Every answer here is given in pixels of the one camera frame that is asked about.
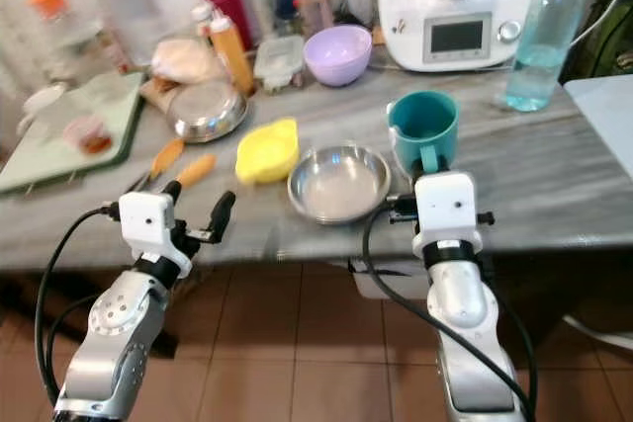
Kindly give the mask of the teal mug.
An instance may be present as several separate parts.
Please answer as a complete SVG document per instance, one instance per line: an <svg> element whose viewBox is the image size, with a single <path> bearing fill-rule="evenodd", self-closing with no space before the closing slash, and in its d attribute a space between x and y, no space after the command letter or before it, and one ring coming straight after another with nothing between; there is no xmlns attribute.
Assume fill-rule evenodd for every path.
<svg viewBox="0 0 633 422"><path fill-rule="evenodd" d="M416 91L386 107L399 168L411 179L448 172L455 164L460 107L438 91Z"/></svg>

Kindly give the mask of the white box under table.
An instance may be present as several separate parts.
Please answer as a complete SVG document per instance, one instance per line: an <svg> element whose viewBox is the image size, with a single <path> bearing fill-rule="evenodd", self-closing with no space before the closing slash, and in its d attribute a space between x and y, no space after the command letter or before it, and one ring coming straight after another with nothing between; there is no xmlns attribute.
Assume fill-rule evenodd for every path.
<svg viewBox="0 0 633 422"><path fill-rule="evenodd" d="M377 287L365 261L351 259L347 268L352 274L354 286L363 298L389 299ZM425 300L429 290L429 279L423 264L415 260L375 260L377 276L386 286L406 299Z"/></svg>

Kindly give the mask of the yellow plastic container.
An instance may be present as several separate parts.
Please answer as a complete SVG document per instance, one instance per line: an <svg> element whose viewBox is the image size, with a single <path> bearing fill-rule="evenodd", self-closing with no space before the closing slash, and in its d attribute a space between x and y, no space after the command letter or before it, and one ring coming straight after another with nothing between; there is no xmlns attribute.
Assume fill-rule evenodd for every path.
<svg viewBox="0 0 633 422"><path fill-rule="evenodd" d="M299 156L297 120L282 118L253 129L241 139L234 174L244 186L285 181Z"/></svg>

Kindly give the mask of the plastic bag of bread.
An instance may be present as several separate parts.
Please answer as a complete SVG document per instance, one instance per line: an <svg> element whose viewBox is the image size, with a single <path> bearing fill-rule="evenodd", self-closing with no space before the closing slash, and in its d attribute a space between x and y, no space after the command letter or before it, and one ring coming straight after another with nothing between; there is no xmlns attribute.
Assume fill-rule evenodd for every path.
<svg viewBox="0 0 633 422"><path fill-rule="evenodd" d="M221 58L207 39L175 37L164 39L154 48L150 74L181 84L227 80Z"/></svg>

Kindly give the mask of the green cutting board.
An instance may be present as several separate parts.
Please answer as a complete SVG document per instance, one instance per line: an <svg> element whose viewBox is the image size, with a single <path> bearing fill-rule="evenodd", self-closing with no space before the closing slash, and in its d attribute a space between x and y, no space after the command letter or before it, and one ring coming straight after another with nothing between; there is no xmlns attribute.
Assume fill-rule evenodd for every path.
<svg viewBox="0 0 633 422"><path fill-rule="evenodd" d="M23 193L123 163L130 156L144 80L141 73L101 74L46 106L32 120L1 169L0 191L4 195ZM63 132L80 118L101 121L110 138L109 149L83 152L69 142Z"/></svg>

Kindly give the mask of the purple plastic bowl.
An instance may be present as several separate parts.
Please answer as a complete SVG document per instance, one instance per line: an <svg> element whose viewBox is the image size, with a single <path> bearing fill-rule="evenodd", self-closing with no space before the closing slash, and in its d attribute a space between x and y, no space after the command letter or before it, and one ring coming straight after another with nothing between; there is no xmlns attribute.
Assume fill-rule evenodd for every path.
<svg viewBox="0 0 633 422"><path fill-rule="evenodd" d="M370 30L356 25L336 25L321 30L305 42L305 65L317 82L343 87L368 69L374 39Z"/></svg>

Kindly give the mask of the orange sauce squeeze bottle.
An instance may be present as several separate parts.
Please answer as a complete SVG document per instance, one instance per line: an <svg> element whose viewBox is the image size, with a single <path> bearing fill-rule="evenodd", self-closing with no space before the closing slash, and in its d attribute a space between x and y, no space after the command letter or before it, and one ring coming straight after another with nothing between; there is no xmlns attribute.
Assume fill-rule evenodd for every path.
<svg viewBox="0 0 633 422"><path fill-rule="evenodd" d="M230 16L223 14L218 7L212 6L209 22L210 42L218 55L225 61L226 71L236 92L250 97L254 92L253 71L245 54L245 47Z"/></svg>

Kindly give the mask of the clear plastic food box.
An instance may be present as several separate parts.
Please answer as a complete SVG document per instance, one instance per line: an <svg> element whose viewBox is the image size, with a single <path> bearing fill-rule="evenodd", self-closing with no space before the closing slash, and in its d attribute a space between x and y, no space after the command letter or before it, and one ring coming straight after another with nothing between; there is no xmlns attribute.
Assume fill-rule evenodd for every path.
<svg viewBox="0 0 633 422"><path fill-rule="evenodd" d="M302 37L270 38L259 44L253 69L259 92L276 94L304 86L304 45Z"/></svg>

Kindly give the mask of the small white-capped bottle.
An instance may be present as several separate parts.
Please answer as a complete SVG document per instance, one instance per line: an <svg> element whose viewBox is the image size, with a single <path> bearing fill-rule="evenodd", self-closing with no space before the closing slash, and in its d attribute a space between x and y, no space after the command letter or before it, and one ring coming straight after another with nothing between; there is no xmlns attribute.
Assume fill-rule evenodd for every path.
<svg viewBox="0 0 633 422"><path fill-rule="evenodd" d="M193 20L193 30L203 40L208 40L212 34L212 22L216 15L216 7L207 2L200 2L190 8L190 19Z"/></svg>

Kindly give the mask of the clear bottle teal cap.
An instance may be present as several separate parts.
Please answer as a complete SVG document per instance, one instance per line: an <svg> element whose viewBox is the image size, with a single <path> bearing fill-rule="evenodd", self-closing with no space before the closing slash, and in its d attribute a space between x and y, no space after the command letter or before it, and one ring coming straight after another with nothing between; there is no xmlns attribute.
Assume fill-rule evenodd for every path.
<svg viewBox="0 0 633 422"><path fill-rule="evenodd" d="M546 109L586 10L587 0L532 0L503 92L508 107Z"/></svg>

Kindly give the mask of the clear bottle orange cap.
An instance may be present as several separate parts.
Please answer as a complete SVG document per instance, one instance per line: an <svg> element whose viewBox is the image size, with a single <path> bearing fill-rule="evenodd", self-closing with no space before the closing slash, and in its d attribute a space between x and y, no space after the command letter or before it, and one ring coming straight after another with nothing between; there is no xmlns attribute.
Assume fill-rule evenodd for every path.
<svg viewBox="0 0 633 422"><path fill-rule="evenodd" d="M101 42L101 24L78 14L67 0L27 0L51 43L51 78L72 86L113 70Z"/></svg>

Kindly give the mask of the pale blue side table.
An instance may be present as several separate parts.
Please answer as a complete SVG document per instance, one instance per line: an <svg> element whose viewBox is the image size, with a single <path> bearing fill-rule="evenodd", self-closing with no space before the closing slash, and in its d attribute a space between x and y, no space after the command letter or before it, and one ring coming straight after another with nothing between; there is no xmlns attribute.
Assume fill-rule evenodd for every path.
<svg viewBox="0 0 633 422"><path fill-rule="evenodd" d="M633 179L633 74L570 80L564 89Z"/></svg>

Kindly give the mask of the dark red jar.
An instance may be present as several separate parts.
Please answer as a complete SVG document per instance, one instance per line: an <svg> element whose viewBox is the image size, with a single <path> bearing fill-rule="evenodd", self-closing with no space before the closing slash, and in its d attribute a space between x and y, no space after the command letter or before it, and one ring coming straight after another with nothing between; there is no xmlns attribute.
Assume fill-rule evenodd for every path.
<svg viewBox="0 0 633 422"><path fill-rule="evenodd" d="M230 16L236 25L236 32L240 38L243 47L249 50L254 46L253 36L250 33L250 25L248 23L247 10L243 0L205 0L216 6L222 14Z"/></svg>

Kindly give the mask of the dark glass jar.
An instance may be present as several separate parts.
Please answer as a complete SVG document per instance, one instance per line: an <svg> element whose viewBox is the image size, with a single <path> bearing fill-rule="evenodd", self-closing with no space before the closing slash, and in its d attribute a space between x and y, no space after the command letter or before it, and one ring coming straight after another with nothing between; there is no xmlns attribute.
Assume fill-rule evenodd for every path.
<svg viewBox="0 0 633 422"><path fill-rule="evenodd" d="M272 0L273 31L279 37L298 37L303 24L297 0Z"/></svg>

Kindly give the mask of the dark green bag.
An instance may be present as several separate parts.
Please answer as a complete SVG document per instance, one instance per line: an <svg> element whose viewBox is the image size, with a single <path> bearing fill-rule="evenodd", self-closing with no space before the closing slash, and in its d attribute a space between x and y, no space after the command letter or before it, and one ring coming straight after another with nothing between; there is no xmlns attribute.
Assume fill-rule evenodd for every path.
<svg viewBox="0 0 633 422"><path fill-rule="evenodd" d="M602 17L613 0L592 0L583 30L591 28L588 36L571 48L560 82L609 77L623 74L616 56L633 48L633 0L616 0L610 14Z"/></svg>

